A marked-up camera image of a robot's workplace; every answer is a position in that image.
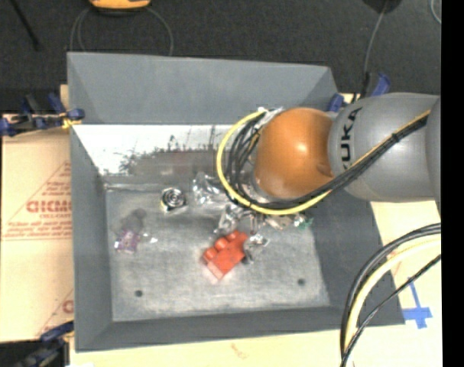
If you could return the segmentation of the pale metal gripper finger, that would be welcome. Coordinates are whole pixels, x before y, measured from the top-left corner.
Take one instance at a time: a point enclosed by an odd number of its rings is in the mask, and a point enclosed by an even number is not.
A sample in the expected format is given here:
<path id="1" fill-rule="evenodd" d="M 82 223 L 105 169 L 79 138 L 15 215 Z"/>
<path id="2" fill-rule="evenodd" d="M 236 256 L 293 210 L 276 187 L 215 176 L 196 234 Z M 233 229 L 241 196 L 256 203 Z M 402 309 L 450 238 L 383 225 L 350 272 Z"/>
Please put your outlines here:
<path id="1" fill-rule="evenodd" d="M 228 235 L 236 229 L 240 218 L 240 207 L 234 204 L 226 204 L 221 212 L 214 233 L 218 236 Z"/>
<path id="2" fill-rule="evenodd" d="M 245 254 L 243 262 L 254 263 L 269 243 L 270 239 L 263 235 L 255 234 L 249 236 L 243 245 L 243 252 Z"/>

